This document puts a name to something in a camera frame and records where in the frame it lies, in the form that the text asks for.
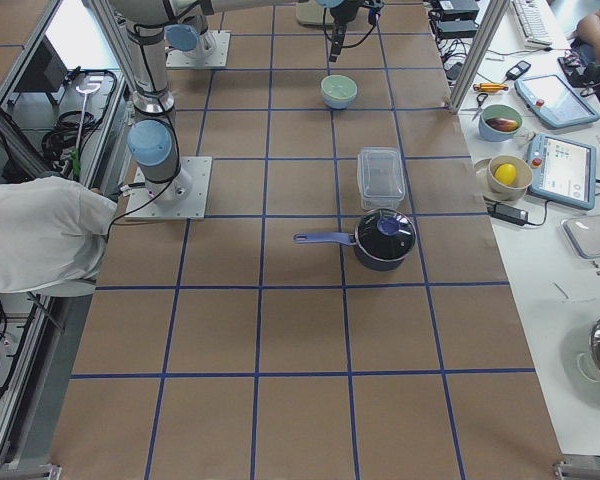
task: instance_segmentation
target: yellow ball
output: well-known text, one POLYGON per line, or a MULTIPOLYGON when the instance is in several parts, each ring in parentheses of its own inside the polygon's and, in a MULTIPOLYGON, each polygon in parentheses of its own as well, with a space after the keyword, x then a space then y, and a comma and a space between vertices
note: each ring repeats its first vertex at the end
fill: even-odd
POLYGON ((503 163, 494 172, 493 176, 496 180, 498 180, 503 185, 511 185, 516 181, 516 176, 518 175, 518 171, 516 170, 515 165, 511 163, 503 163))

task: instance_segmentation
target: white desk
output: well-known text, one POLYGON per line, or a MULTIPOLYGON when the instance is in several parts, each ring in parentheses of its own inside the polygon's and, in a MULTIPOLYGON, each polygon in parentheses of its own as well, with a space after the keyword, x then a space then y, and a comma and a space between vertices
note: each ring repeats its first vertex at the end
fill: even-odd
MULTIPOLYGON (((538 3, 545 13, 545 27, 554 39, 552 47, 568 48, 549 6, 538 3)), ((490 50, 506 53, 523 49, 513 21, 508 11, 490 50)), ((507 57, 488 53, 479 73, 502 81, 506 70, 521 59, 531 63, 527 75, 557 73, 561 70, 556 58, 561 55, 561 50, 507 57)), ((476 83, 481 81, 485 80, 475 79, 476 83)), ((523 115, 523 126, 531 131, 563 135, 595 145, 596 176, 600 178, 600 120, 590 125, 548 130, 526 108, 512 82, 509 85, 508 92, 490 95, 485 105, 503 103, 516 108, 523 115)), ((467 95, 462 108, 475 107, 475 96, 467 95)), ((600 112, 595 96, 587 101, 600 112)), ((460 123, 474 163, 499 154, 525 158, 527 144, 522 139, 502 143, 484 141, 478 133, 478 120, 473 121, 472 117, 473 112, 460 111, 460 123)), ((534 223, 542 221, 543 204, 544 200, 528 195, 514 203, 517 208, 529 211, 529 220, 534 223)), ((600 196, 596 197, 595 209, 588 213, 550 203, 542 227, 518 227, 495 219, 492 225, 560 448, 567 455, 600 456, 600 383, 587 380, 576 365, 579 353, 588 354, 589 332, 600 318, 600 260, 596 267, 578 257, 560 226, 563 219, 584 214, 600 214, 600 196)))

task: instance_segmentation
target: orange screwdriver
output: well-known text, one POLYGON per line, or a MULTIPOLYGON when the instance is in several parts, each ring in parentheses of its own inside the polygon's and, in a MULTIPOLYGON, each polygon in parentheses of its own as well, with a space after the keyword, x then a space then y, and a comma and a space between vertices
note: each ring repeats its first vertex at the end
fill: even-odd
POLYGON ((504 83, 474 83, 473 90, 476 92, 496 93, 500 90, 509 90, 504 83))

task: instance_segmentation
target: blue tablet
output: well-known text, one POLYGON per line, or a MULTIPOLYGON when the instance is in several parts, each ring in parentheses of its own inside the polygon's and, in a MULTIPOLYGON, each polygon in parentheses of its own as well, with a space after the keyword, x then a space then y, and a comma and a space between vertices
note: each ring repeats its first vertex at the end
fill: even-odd
POLYGON ((516 92, 542 122, 550 128, 565 128, 593 123, 596 112, 558 75, 521 77, 516 92))
POLYGON ((539 133, 529 145, 527 162, 533 170, 530 194, 583 210, 594 207, 595 147, 539 133))

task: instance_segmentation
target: white keyboard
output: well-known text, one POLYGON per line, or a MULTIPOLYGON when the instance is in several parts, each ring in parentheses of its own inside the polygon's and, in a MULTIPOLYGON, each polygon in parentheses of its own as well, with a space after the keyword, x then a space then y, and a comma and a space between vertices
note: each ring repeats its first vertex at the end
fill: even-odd
POLYGON ((551 45, 551 37, 542 23, 536 1, 544 0, 511 0, 510 7, 514 22, 522 37, 525 47, 542 48, 551 45))

